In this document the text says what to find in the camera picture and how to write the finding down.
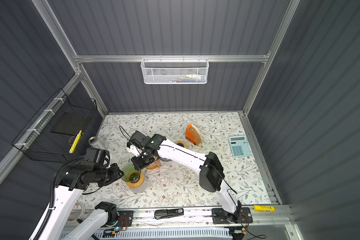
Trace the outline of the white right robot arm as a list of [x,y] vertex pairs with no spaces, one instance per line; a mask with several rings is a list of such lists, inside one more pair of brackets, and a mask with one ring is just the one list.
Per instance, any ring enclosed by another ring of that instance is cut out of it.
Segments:
[[201,188],[215,193],[225,212],[234,215],[239,211],[241,203],[235,197],[237,192],[225,180],[224,168],[215,153],[197,153],[162,135],[149,137],[139,131],[129,137],[127,149],[134,155],[131,161],[136,170],[141,170],[158,159],[171,160],[198,174]]

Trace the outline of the green glass dripper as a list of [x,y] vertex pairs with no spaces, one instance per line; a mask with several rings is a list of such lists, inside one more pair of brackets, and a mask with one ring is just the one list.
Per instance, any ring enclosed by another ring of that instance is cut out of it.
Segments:
[[122,169],[124,175],[122,180],[126,183],[135,184],[141,178],[141,170],[136,170],[134,164],[128,164]]

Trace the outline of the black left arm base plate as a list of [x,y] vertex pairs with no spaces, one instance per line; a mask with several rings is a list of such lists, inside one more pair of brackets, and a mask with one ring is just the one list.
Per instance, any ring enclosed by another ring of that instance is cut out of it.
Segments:
[[133,222],[133,211],[118,211],[118,219],[112,224],[105,224],[102,228],[131,227]]

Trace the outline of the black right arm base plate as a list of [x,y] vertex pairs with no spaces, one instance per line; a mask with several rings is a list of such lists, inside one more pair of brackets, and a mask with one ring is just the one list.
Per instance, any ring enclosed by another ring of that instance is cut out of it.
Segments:
[[222,208],[214,208],[212,209],[212,217],[215,225],[253,223],[251,210],[247,207],[241,207],[240,210],[234,214],[228,213]]

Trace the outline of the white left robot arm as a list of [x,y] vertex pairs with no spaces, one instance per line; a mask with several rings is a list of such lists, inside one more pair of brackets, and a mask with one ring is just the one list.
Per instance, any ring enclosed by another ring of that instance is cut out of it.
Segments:
[[[70,216],[70,212],[79,197],[90,184],[101,189],[121,179],[124,172],[117,164],[111,163],[109,151],[87,148],[84,156],[62,164],[50,184],[50,200],[36,228],[31,234],[32,240],[57,240]],[[115,204],[101,202],[95,212],[84,220],[66,238],[68,240],[86,240],[106,224],[118,219]]]

